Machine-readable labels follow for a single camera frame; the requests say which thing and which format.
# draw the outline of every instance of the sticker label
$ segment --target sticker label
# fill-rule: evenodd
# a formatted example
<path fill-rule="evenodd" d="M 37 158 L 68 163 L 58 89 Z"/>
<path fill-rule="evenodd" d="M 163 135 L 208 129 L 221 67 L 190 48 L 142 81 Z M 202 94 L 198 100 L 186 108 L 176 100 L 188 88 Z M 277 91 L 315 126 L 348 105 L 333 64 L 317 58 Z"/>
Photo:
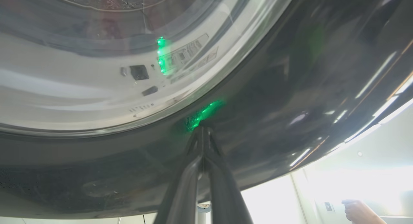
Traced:
<path fill-rule="evenodd" d="M 218 53 L 218 47 L 216 47 L 208 55 L 206 55 L 195 67 L 192 67 L 189 70 L 185 71 L 184 73 L 172 78 L 171 83 L 175 83 L 175 82 L 181 80 L 182 78 L 186 77 L 190 73 L 192 73 L 192 72 L 200 69 L 201 67 L 205 66 L 206 64 L 208 64 L 210 61 L 212 61 L 213 59 L 215 59 L 217 57 L 217 53 Z"/>
<path fill-rule="evenodd" d="M 176 72 L 180 70 L 198 53 L 198 51 L 200 51 L 200 49 L 207 43 L 207 40 L 208 35 L 203 34 L 201 37 L 187 45 L 161 56 L 165 61 L 165 67 L 168 68 L 168 71 L 171 70 Z"/>

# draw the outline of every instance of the washing machine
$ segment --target washing machine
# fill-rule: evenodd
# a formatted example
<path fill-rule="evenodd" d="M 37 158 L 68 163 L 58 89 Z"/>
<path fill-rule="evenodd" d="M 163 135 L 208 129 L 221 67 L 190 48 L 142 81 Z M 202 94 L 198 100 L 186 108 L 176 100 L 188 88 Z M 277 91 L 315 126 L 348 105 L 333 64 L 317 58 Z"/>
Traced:
<path fill-rule="evenodd" d="M 205 130 L 234 190 L 330 154 L 412 99 L 412 1 L 0 0 L 0 215 L 156 212 Z"/>

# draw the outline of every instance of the finger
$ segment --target finger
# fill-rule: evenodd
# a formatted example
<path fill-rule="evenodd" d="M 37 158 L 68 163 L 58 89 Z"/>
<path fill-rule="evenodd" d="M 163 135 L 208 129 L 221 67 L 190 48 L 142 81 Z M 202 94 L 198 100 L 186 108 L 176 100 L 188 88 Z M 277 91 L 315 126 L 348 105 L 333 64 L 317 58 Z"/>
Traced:
<path fill-rule="evenodd" d="M 345 199 L 345 200 L 342 200 L 341 201 L 341 203 L 342 204 L 347 204 L 347 203 L 353 203 L 353 202 L 356 202 L 357 200 L 355 200 L 355 199 Z"/>
<path fill-rule="evenodd" d="M 346 208 L 346 209 L 351 209 L 351 208 L 354 208 L 355 205 L 356 205 L 355 203 L 345 204 L 345 205 L 344 205 L 344 208 Z"/>

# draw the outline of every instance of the human hand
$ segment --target human hand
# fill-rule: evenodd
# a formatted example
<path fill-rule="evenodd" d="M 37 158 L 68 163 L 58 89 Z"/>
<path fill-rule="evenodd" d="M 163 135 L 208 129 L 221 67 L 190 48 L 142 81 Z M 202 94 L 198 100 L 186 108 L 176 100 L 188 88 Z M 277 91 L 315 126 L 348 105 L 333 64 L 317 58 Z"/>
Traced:
<path fill-rule="evenodd" d="M 386 224 L 370 207 L 360 200 L 343 200 L 346 218 L 354 224 Z"/>

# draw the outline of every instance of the green led light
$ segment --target green led light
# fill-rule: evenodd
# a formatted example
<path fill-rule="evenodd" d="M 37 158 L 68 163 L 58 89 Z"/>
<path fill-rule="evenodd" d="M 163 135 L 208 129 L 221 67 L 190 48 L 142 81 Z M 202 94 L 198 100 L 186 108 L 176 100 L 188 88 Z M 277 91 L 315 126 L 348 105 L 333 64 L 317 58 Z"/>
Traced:
<path fill-rule="evenodd" d="M 209 105 L 203 107 L 200 111 L 189 117 L 186 123 L 187 131 L 192 132 L 193 130 L 195 130 L 195 128 L 202 120 L 205 120 L 214 115 L 221 107 L 224 106 L 224 104 L 225 103 L 220 100 L 211 102 Z"/>
<path fill-rule="evenodd" d="M 164 39 L 163 36 L 161 36 L 158 39 L 158 64 L 161 67 L 161 73 L 164 75 L 168 75 L 171 73 L 170 70 L 170 65 L 168 64 L 168 59 L 170 59 L 170 48 L 169 48 L 169 41 L 167 39 Z"/>

